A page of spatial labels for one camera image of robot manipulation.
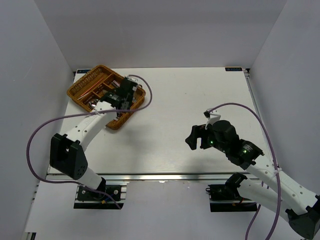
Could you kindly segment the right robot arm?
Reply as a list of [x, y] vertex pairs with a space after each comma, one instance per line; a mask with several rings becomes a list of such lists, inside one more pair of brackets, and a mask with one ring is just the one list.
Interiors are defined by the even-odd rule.
[[194, 125], [185, 139], [191, 150], [215, 148], [227, 159], [243, 170], [259, 178], [273, 192], [255, 184], [249, 179], [234, 174], [234, 182], [225, 188], [226, 195], [236, 200], [240, 196], [255, 201], [269, 210], [276, 211], [278, 200], [279, 214], [301, 237], [312, 240], [320, 229], [320, 196], [293, 180], [285, 172], [275, 169], [276, 164], [267, 158], [263, 151], [248, 140], [239, 138], [236, 129], [227, 120], [215, 123]]

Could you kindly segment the red chopstick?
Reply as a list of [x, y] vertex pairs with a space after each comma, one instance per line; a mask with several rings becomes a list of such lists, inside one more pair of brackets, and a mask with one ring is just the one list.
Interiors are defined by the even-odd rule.
[[101, 78], [98, 79], [98, 81], [96, 83], [94, 83], [89, 89], [91, 89], [92, 87], [97, 86], [98, 84], [100, 84], [101, 82], [105, 81], [109, 76], [108, 75], [103, 75]]
[[86, 90], [79, 98], [83, 98], [86, 96], [90, 91], [92, 91], [96, 86], [98, 86], [101, 82], [103, 82], [106, 79], [106, 77], [100, 78], [94, 85], [92, 85], [88, 90]]

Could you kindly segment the pink-handled spoon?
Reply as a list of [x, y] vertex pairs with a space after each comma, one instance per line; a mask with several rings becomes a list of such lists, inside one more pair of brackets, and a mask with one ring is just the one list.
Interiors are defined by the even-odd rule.
[[97, 103], [99, 102], [98, 99], [92, 99], [88, 104], [89, 104], [89, 107], [91, 110], [93, 110], [96, 106], [97, 106]]

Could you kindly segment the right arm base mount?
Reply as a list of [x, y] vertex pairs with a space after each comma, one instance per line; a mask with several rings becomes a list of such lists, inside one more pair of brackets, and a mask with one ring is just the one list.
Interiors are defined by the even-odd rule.
[[209, 195], [211, 213], [255, 212], [257, 203], [240, 196], [240, 183], [248, 178], [241, 173], [234, 173], [224, 184], [210, 184], [205, 189]]

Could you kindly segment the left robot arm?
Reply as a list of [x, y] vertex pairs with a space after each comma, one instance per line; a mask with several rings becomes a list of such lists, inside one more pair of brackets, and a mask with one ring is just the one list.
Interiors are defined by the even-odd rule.
[[88, 167], [85, 151], [96, 135], [117, 116], [115, 110], [129, 110], [138, 83], [129, 77], [119, 87], [106, 92], [95, 103], [92, 115], [85, 116], [64, 134], [56, 133], [50, 142], [49, 165], [88, 187], [88, 193], [99, 200], [105, 196], [106, 180]]

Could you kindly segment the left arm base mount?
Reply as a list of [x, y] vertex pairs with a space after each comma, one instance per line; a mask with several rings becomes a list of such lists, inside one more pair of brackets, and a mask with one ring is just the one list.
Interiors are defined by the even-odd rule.
[[77, 187], [73, 208], [82, 210], [121, 210], [124, 206], [127, 186], [124, 183], [106, 183], [104, 194], [80, 185]]

